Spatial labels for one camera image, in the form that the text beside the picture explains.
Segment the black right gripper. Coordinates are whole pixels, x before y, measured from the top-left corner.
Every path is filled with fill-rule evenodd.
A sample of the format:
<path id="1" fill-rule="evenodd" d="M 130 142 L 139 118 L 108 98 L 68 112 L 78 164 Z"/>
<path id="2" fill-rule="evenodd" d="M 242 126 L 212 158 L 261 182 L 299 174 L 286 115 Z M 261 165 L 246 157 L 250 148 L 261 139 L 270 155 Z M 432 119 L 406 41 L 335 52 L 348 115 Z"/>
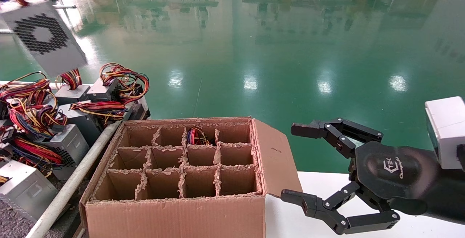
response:
<path id="1" fill-rule="evenodd" d="M 427 197 L 441 170 L 434 152 L 383 145 L 382 132 L 343 118 L 293 123 L 291 134 L 322 138 L 345 158 L 353 158 L 354 181 L 326 200 L 289 189 L 280 195 L 282 201 L 301 206 L 305 216 L 323 221 L 337 235 L 391 229 L 400 220 L 394 210 L 415 216 L 428 212 Z M 351 139 L 363 145 L 356 148 Z M 378 213 L 347 218 L 340 214 L 337 210 L 356 195 Z"/>

